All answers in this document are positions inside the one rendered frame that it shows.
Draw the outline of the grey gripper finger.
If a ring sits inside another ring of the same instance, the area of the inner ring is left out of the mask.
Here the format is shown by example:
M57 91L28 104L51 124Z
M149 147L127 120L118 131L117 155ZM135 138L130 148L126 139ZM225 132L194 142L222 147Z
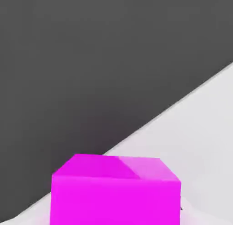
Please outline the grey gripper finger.
M181 197L180 225L191 225L191 204Z

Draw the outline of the small magenta cube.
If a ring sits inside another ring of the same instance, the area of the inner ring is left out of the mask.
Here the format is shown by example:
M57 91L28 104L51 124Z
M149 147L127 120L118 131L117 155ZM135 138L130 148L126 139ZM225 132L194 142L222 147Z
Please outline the small magenta cube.
M180 225L180 210L159 158L77 154L52 175L50 225Z

